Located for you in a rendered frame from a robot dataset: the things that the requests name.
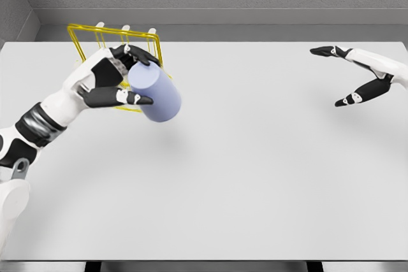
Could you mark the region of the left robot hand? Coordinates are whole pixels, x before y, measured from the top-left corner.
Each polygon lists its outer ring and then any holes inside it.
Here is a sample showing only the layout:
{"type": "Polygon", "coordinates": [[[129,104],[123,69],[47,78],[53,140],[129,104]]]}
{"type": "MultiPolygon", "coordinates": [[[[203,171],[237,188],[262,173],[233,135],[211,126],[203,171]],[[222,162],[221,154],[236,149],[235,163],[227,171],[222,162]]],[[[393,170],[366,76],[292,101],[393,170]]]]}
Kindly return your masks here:
{"type": "Polygon", "coordinates": [[[119,87],[129,70],[139,62],[146,66],[161,65],[150,52],[134,45],[102,48],[79,65],[63,86],[77,93],[89,108],[150,105],[151,98],[119,87]]]}

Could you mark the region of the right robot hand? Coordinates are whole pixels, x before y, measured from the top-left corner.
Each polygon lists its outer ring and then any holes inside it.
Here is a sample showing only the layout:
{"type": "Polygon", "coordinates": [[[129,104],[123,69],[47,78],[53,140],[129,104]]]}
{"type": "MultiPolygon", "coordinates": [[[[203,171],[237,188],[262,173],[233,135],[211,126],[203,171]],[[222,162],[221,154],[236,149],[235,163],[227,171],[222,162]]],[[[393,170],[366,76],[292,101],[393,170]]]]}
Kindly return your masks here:
{"type": "Polygon", "coordinates": [[[336,107],[360,104],[387,93],[396,83],[408,90],[408,64],[360,48],[323,46],[310,53],[321,57],[336,57],[371,71],[375,78],[335,102],[336,107]]]}

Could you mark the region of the lavender blue cup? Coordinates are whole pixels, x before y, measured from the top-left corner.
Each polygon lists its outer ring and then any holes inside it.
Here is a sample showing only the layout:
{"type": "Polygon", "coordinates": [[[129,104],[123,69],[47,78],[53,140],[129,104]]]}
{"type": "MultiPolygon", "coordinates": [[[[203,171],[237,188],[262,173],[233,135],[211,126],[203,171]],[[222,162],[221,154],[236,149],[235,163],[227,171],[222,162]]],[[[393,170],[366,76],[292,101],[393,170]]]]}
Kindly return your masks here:
{"type": "Polygon", "coordinates": [[[171,120],[180,110],[181,96],[170,77],[154,62],[149,66],[136,63],[127,75],[130,88],[140,96],[147,96],[153,104],[141,105],[142,112],[154,122],[171,120]]]}

